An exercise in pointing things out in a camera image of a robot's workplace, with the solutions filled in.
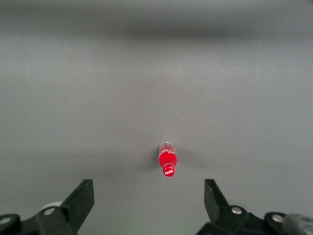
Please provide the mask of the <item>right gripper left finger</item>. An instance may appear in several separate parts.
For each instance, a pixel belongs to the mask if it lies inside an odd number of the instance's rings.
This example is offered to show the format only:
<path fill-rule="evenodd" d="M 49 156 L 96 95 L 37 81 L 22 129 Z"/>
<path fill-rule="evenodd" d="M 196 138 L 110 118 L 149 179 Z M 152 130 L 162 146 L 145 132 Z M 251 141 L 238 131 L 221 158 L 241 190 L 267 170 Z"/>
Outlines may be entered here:
<path fill-rule="evenodd" d="M 2 235 L 76 235 L 94 205 L 93 180 L 85 179 L 62 202 L 45 205 L 29 219 L 0 216 Z"/>

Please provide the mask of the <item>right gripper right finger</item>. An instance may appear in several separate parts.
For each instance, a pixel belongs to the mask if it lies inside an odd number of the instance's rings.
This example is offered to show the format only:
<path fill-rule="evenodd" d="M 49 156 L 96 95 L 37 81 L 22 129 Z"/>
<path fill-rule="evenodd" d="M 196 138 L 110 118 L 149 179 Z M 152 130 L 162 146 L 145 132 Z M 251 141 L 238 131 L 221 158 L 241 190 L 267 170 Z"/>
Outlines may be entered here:
<path fill-rule="evenodd" d="M 280 212 L 268 212 L 263 219 L 237 205 L 230 205 L 213 179 L 204 181 L 204 206 L 209 222 L 198 235 L 299 235 L 301 228 Z"/>

